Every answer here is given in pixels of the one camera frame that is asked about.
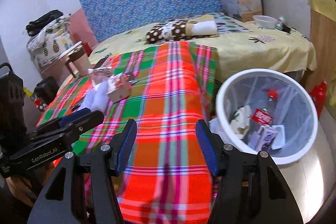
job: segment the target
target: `trash can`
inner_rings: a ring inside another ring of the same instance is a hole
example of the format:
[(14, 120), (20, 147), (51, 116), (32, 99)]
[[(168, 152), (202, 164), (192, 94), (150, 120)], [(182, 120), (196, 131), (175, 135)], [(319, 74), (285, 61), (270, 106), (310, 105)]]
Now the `trash can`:
[(216, 113), (219, 122), (218, 133), (224, 143), (230, 143), (242, 152), (257, 154), (231, 130), (234, 113), (249, 105), (252, 114), (260, 97), (267, 90), (278, 93), (273, 124), (283, 125), (285, 145), (270, 150), (277, 165), (298, 161), (312, 147), (317, 130), (318, 117), (314, 103), (306, 90), (292, 78), (268, 69), (250, 69), (227, 79), (217, 94)]

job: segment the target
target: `screw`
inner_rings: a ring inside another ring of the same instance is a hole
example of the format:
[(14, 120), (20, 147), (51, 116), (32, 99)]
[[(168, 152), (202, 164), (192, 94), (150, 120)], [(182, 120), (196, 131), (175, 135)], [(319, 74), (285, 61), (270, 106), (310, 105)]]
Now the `screw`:
[(110, 146), (108, 144), (103, 144), (101, 147), (100, 147), (100, 150), (101, 151), (107, 151), (110, 149)]
[(67, 159), (70, 159), (70, 158), (72, 158), (73, 157), (73, 152), (68, 152), (68, 153), (66, 153), (65, 154), (65, 157), (67, 158)]
[(260, 156), (262, 156), (263, 158), (267, 158), (268, 153), (266, 151), (260, 151)]
[(233, 149), (233, 146), (227, 143), (227, 144), (224, 145), (224, 149), (226, 151), (231, 151)]

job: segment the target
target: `blue gripper pad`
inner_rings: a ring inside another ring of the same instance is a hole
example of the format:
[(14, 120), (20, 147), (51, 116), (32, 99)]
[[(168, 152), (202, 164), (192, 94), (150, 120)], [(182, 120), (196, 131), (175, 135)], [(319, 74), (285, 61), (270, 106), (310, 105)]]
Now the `blue gripper pad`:
[(205, 162), (207, 163), (209, 171), (217, 176), (218, 174), (218, 166), (216, 160), (216, 152), (212, 147), (210, 140), (207, 136), (206, 130), (210, 132), (208, 126), (206, 125), (204, 120), (199, 120), (196, 123), (196, 137), (201, 147)]
[(74, 113), (71, 113), (69, 115), (66, 115), (62, 118), (62, 120), (59, 122), (59, 126), (60, 127), (65, 127), (67, 126), (68, 124), (76, 121), (77, 119), (89, 114), (91, 112), (90, 109), (88, 108), (83, 108), (81, 110), (78, 110)]
[(128, 120), (124, 130), (127, 130), (126, 137), (121, 145), (121, 148), (118, 153), (118, 165), (116, 169), (116, 173), (120, 175), (126, 166), (131, 155), (132, 147), (137, 136), (137, 123), (134, 120)]

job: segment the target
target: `red bottle label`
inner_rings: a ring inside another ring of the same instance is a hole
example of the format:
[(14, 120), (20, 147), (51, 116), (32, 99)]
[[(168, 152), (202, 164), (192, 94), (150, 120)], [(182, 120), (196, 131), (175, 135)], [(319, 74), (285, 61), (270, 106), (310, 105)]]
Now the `red bottle label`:
[(252, 116), (252, 120), (254, 120), (256, 123), (269, 126), (273, 121), (273, 117), (257, 108)]

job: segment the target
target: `red bottle cap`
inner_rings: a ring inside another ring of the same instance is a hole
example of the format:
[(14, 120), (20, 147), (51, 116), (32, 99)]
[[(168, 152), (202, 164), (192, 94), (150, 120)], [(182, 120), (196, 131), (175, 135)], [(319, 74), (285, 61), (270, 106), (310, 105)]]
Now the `red bottle cap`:
[(272, 98), (274, 98), (274, 99), (278, 98), (278, 94), (277, 94), (277, 92), (274, 91), (274, 90), (269, 90), (268, 93), (267, 93), (267, 96), (268, 96), (268, 97), (272, 97)]

